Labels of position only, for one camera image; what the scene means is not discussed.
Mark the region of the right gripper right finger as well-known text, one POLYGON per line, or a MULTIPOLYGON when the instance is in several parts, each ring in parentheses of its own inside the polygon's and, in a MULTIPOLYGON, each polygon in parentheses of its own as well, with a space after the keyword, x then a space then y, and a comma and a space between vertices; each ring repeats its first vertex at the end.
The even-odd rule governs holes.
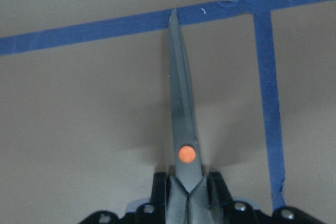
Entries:
POLYGON ((323 223, 296 207, 280 207, 269 216, 245 200, 235 200, 219 172, 210 172, 208 181, 211 202, 219 205, 221 223, 323 223))

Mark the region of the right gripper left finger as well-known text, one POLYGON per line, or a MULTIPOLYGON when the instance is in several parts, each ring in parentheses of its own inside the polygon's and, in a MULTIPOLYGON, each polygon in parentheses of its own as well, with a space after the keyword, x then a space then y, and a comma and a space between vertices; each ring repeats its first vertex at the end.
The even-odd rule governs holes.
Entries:
POLYGON ((151 197, 144 203, 136 203, 119 218, 115 213, 101 210, 87 216, 81 223, 165 223, 167 174, 157 172, 153 176, 151 197))

